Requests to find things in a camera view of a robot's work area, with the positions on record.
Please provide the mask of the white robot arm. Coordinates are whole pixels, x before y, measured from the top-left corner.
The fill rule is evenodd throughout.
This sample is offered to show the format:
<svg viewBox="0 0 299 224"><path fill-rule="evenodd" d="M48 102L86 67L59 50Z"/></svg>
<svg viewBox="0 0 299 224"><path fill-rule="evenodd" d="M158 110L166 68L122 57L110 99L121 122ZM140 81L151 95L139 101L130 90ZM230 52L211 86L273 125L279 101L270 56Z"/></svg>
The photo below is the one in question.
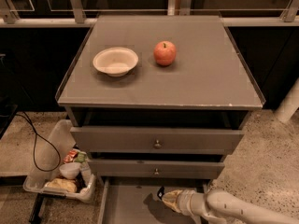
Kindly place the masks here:
<svg viewBox="0 0 299 224"><path fill-rule="evenodd" d="M227 224L225 218L233 217L246 224L299 224L298 219L244 202L221 189L207 193L176 189L165 193L160 188L157 196L167 207L194 221L202 217L210 224Z"/></svg>

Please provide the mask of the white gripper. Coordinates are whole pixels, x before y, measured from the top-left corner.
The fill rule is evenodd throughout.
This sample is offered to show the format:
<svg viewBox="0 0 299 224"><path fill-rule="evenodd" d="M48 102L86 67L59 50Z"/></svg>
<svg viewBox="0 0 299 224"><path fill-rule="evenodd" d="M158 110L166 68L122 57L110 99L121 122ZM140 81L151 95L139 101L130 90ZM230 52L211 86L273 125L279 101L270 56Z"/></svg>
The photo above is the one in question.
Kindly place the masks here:
<svg viewBox="0 0 299 224"><path fill-rule="evenodd" d="M174 212L191 217L191 199L193 194L195 194L194 190L185 189L182 191L181 189L176 189L165 193L162 197L162 201Z"/></svg>

